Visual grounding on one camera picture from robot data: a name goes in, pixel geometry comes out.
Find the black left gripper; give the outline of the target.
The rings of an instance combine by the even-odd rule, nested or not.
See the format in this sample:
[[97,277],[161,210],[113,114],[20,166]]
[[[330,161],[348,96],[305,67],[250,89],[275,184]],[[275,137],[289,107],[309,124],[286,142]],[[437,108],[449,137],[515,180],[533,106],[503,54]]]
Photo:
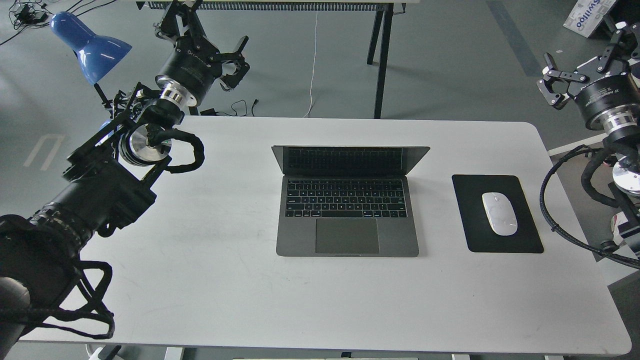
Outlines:
[[[244,35],[232,52],[221,53],[211,43],[197,45],[188,36],[181,36],[173,52],[155,80],[160,88],[160,100],[169,101],[179,109],[198,107],[219,79],[223,91],[233,91],[249,72],[243,50],[249,42]],[[222,65],[233,65],[231,74],[223,74]]]

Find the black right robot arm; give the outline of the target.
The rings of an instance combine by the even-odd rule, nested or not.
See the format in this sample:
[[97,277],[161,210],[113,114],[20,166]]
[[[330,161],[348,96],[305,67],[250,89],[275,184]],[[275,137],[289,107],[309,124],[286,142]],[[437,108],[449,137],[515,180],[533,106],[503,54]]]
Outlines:
[[602,55],[574,71],[558,69],[549,53],[544,54],[544,61],[546,66],[537,86],[546,102],[560,110],[574,101],[585,127],[603,131],[605,138],[601,148],[576,146],[546,174],[539,194],[542,216],[553,232],[570,243],[637,269],[639,260],[617,255],[619,244],[614,240],[594,247],[564,230],[546,207],[546,188],[562,164],[579,155],[589,156],[580,177],[583,190],[592,200],[622,210],[624,218],[614,224],[614,230],[622,244],[629,246],[634,255],[639,254],[639,89],[632,73],[639,67],[639,53],[615,55],[614,47],[609,45]]

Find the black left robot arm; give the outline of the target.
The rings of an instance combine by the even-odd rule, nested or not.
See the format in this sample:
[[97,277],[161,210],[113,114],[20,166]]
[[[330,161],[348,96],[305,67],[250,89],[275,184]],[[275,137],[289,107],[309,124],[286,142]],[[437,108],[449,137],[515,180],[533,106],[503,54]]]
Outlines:
[[195,134],[179,130],[183,109],[198,105],[213,82],[235,88],[249,71],[243,36],[233,52],[221,53],[202,34],[176,38],[160,90],[138,96],[138,83],[123,109],[73,153],[68,186],[31,217],[1,217],[1,358],[18,340],[47,323],[102,322],[104,333],[61,330],[94,340],[114,335],[114,313],[104,303],[113,276],[100,260],[82,260],[93,235],[109,237],[135,223],[155,202],[152,187],[162,173],[189,173],[205,161]]

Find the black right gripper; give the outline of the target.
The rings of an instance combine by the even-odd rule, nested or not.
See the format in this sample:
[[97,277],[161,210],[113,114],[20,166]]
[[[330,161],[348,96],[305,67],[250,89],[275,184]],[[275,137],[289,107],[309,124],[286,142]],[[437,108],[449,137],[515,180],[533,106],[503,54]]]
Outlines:
[[[571,97],[585,127],[592,131],[617,132],[638,125],[639,89],[627,60],[612,59],[604,66],[596,56],[569,72],[557,69],[550,53],[542,57],[546,70],[536,84],[547,105],[561,110]],[[557,82],[566,85],[564,93],[553,90]]]

